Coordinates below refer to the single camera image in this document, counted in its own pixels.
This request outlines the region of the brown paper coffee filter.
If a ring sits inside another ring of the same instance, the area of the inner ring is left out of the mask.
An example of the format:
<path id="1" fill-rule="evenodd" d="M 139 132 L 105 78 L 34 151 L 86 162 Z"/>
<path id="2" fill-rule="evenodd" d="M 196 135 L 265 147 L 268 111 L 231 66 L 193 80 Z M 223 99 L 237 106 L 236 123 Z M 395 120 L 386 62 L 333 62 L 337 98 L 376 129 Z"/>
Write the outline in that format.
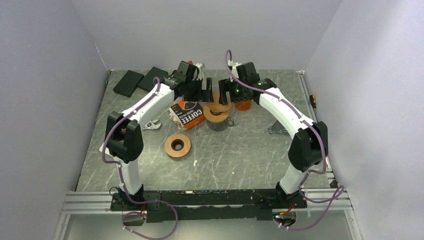
<path id="1" fill-rule="evenodd" d="M 214 113 L 227 112 L 231 108 L 231 103 L 220 103 L 220 96 L 220 92 L 218 90 L 214 90 L 212 92 L 213 102 L 208 102 L 206 104 L 206 106 Z"/>

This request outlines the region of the wooden dripper ring holder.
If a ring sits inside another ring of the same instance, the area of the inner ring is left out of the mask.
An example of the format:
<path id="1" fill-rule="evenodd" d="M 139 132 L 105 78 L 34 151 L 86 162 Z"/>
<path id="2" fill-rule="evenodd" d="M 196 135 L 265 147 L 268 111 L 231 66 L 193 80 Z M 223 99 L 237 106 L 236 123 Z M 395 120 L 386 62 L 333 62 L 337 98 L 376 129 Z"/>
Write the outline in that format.
<path id="1" fill-rule="evenodd" d="M 221 123 L 229 117 L 229 111 L 215 112 L 205 105 L 203 107 L 203 115 L 205 116 L 205 119 L 211 123 Z"/>

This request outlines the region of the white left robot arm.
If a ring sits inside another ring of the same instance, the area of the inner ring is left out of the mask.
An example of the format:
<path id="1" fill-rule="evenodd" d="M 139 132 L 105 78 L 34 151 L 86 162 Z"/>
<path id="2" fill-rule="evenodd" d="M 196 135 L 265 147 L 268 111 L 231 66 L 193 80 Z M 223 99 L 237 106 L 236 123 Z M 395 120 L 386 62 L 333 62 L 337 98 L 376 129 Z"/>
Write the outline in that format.
<path id="1" fill-rule="evenodd" d="M 204 69 L 204 63 L 181 61 L 171 75 L 155 76 L 152 90 L 133 106 L 109 114 L 104 142 L 99 150 L 104 163 L 116 165 L 119 189 L 127 193 L 123 202 L 129 209 L 137 210 L 144 203 L 138 168 L 138 158 L 144 148 L 143 127 L 177 98 L 191 102 L 210 102 L 212 81 L 208 79 L 206 88 L 203 88 Z"/>

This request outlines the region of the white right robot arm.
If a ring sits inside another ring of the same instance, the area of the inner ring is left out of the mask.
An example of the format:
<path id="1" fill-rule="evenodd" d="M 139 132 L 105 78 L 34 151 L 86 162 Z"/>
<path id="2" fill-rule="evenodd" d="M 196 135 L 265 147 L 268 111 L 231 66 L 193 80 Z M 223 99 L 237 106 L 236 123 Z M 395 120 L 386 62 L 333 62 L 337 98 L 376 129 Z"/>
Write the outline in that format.
<path id="1" fill-rule="evenodd" d="M 287 208 L 295 201 L 308 174 L 322 175 L 327 170 L 327 125 L 301 113 L 272 80 L 259 76 L 252 62 L 226 60 L 225 67 L 230 78 L 219 82 L 220 92 L 229 93 L 234 103 L 253 100 L 270 112 L 292 139 L 287 154 L 290 165 L 275 187 L 276 203 Z"/>

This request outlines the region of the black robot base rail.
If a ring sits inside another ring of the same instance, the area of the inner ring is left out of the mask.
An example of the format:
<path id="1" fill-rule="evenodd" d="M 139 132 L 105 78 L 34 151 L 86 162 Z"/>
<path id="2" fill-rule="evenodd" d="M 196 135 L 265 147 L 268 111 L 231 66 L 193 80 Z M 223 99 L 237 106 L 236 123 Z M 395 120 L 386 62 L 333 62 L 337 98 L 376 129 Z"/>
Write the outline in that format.
<path id="1" fill-rule="evenodd" d="M 164 221 L 256 219 L 269 221 L 280 211 L 305 209 L 295 193 L 281 199 L 274 188 L 231 190 L 145 190 L 130 201 L 122 190 L 112 194 L 113 212 L 146 211 L 148 223 Z"/>

